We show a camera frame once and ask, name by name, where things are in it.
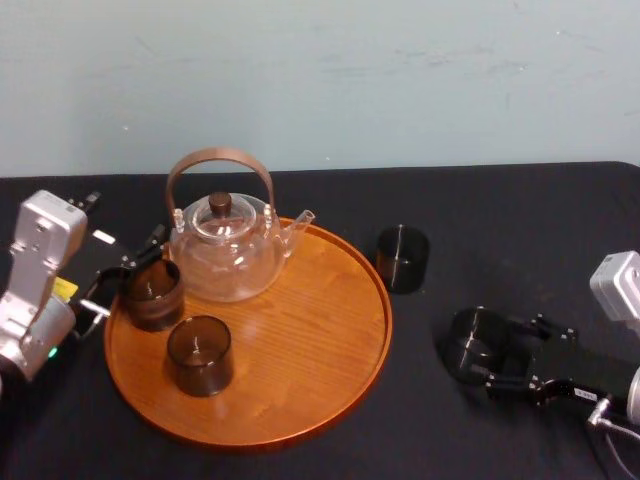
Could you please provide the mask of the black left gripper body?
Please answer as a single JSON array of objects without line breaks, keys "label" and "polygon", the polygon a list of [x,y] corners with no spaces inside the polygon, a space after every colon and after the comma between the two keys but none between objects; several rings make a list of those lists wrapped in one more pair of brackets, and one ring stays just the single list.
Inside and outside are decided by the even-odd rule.
[{"label": "black left gripper body", "polygon": [[114,237],[101,230],[87,233],[84,242],[57,274],[53,292],[71,308],[76,326],[90,326],[97,315],[80,308],[80,297],[88,290],[97,273],[110,267],[123,267],[122,257],[130,252]]}]

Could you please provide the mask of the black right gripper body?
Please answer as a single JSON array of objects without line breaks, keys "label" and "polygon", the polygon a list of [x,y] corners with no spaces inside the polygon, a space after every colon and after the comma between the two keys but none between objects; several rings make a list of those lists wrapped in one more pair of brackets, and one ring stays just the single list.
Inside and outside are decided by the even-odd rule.
[{"label": "black right gripper body", "polygon": [[607,398],[615,414],[626,414],[631,363],[574,343],[545,343],[529,363],[528,387],[538,406],[560,397],[591,404]]}]

